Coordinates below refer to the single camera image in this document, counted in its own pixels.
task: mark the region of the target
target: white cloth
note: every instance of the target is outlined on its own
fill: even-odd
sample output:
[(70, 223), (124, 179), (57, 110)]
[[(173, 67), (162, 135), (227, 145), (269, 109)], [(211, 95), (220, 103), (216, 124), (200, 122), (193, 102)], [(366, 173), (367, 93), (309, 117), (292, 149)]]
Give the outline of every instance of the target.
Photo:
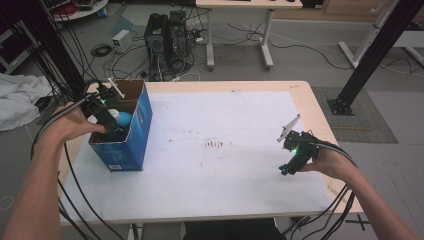
[(0, 73), (0, 131), (23, 126), (40, 116), (34, 103), (51, 91), (44, 76), (37, 78)]

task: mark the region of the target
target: white object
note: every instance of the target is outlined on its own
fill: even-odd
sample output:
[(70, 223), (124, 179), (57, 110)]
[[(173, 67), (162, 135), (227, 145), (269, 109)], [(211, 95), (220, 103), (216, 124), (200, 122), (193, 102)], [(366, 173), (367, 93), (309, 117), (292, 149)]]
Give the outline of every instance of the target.
[(116, 109), (109, 109), (108, 110), (110, 115), (112, 115), (113, 118), (118, 119), (119, 118), (119, 111)]
[(45, 77), (0, 73), (0, 131), (23, 126), (40, 116), (34, 103), (51, 91)]
[(112, 42), (117, 52), (124, 53), (132, 45), (132, 37), (130, 31), (120, 31), (115, 37), (112, 38)]
[[(281, 124), (297, 115), (289, 92), (150, 93), (149, 98), (153, 118), (142, 172), (109, 172), (88, 138), (74, 161), (87, 198), (104, 220), (256, 218), (317, 213), (329, 206), (321, 175), (282, 176), (278, 169), (293, 156), (275, 141)], [(301, 130), (300, 124), (294, 129)], [(71, 175), (65, 188), (82, 216), (97, 221)]]
[(125, 98), (125, 94), (122, 94), (121, 90), (119, 90), (118, 86), (116, 86), (116, 84), (113, 82), (112, 78), (107, 78), (107, 80), (110, 82), (110, 85), (112, 85), (112, 87), (115, 88), (115, 90), (119, 93), (119, 95), (122, 98)]
[(281, 132), (280, 137), (277, 139), (277, 142), (283, 141), (283, 139), (286, 138), (287, 135), (289, 135), (290, 131), (293, 130), (299, 119), (300, 114), (297, 114), (297, 116), (291, 122), (289, 122), (286, 126), (283, 127), (283, 131)]

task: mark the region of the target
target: computer tower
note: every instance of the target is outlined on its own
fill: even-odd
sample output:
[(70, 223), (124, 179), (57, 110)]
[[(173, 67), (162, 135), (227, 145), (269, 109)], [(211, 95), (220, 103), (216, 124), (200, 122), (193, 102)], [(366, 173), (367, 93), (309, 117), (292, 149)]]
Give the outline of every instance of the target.
[(172, 57), (172, 41), (168, 28), (168, 16), (153, 13), (144, 32), (147, 53), (150, 60), (150, 81), (164, 81), (172, 75), (169, 70)]
[(185, 57), (189, 54), (187, 41), (187, 26), (185, 11), (171, 11), (168, 19), (169, 31), (171, 33), (172, 46), (177, 52)]

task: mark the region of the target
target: hand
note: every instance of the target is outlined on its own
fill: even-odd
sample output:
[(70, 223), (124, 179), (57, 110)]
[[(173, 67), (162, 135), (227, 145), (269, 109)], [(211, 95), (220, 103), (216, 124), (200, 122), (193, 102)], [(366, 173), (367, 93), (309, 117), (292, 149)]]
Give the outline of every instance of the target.
[[(66, 104), (66, 106), (61, 106), (56, 109), (53, 113), (62, 111), (63, 109), (72, 105), (72, 102)], [(71, 112), (67, 113), (63, 117), (54, 121), (43, 133), (40, 141), (47, 140), (48, 142), (58, 142), (60, 144), (65, 143), (68, 140), (74, 139), (76, 137), (82, 136), (90, 132), (106, 132), (104, 126), (99, 124), (90, 123), (82, 113), (81, 109), (78, 107)]]
[(329, 177), (349, 181), (357, 174), (358, 169), (343, 155), (325, 147), (319, 148), (318, 158), (312, 159), (300, 172), (318, 171)]

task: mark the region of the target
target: white shelf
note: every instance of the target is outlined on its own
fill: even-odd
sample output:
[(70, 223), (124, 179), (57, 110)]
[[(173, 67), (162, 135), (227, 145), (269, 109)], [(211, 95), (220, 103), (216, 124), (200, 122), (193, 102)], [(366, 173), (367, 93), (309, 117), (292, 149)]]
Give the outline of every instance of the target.
[(104, 8), (107, 4), (108, 0), (102, 0), (102, 1), (96, 1), (93, 5), (93, 9), (91, 10), (77, 10), (74, 14), (67, 16), (67, 15), (54, 15), (54, 20), (56, 22), (66, 22), (66, 21), (70, 21), (70, 20), (74, 20), (74, 19), (78, 19), (78, 18), (82, 18), (82, 17), (86, 17), (88, 15), (91, 15), (93, 13), (98, 12), (100, 9)]

